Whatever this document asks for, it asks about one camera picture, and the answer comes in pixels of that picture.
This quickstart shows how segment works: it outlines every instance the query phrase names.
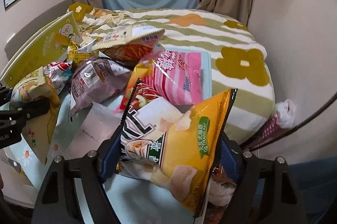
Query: green ribbon label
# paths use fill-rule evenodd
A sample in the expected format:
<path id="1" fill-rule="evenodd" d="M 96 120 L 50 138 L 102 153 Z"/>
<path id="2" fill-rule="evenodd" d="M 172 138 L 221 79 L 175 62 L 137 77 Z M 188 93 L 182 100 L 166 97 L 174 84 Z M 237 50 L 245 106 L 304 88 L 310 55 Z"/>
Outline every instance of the green ribbon label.
<path id="1" fill-rule="evenodd" d="M 199 118 L 198 122 L 198 146 L 200 158 L 203 156 L 209 156 L 208 144 L 207 144 L 207 133 L 210 128 L 210 119 L 206 116 Z"/>

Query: white wall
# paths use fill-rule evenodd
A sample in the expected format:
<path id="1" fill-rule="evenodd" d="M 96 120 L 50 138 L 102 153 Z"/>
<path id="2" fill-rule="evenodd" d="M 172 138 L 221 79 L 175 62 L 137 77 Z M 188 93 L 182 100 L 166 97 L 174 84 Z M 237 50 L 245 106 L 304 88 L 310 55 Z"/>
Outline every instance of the white wall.
<path id="1" fill-rule="evenodd" d="M 5 10 L 0 0 L 0 71 L 8 62 L 4 51 L 8 38 L 61 1 L 64 0 L 18 0 Z"/>
<path id="2" fill-rule="evenodd" d="M 248 28 L 267 49 L 276 101 L 297 105 L 297 123 L 337 91 L 337 0 L 253 0 Z M 334 103 L 260 157 L 295 163 L 337 154 L 336 112 Z"/>

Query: pink plastic packet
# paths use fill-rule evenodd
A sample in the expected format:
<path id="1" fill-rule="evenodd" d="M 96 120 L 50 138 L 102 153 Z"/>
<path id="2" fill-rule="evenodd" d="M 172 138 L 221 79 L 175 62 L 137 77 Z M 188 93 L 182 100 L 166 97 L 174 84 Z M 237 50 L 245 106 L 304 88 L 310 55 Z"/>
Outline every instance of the pink plastic packet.
<path id="1" fill-rule="evenodd" d="M 201 53 L 164 51 L 150 53 L 135 66 L 120 106 L 124 110 L 138 78 L 173 105 L 191 105 L 203 100 Z"/>

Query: silver bolt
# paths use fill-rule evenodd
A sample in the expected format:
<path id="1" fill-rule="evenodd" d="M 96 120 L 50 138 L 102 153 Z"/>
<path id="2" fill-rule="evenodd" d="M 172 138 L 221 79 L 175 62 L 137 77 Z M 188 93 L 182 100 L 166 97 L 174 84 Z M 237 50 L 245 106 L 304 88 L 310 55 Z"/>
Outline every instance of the silver bolt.
<path id="1" fill-rule="evenodd" d="M 93 158 L 97 155 L 97 152 L 96 151 L 90 151 L 87 153 L 87 156 L 90 157 L 90 158 Z"/>
<path id="2" fill-rule="evenodd" d="M 277 162 L 283 164 L 285 163 L 285 159 L 283 157 L 278 157 Z"/>
<path id="3" fill-rule="evenodd" d="M 250 151 L 244 151 L 243 152 L 243 156 L 245 158 L 251 158 L 253 156 L 253 154 Z"/>
<path id="4" fill-rule="evenodd" d="M 57 157 L 54 158 L 54 161 L 55 161 L 56 163 L 59 163 L 59 162 L 62 161 L 62 157 L 61 157 L 61 156 L 57 156 Z"/>

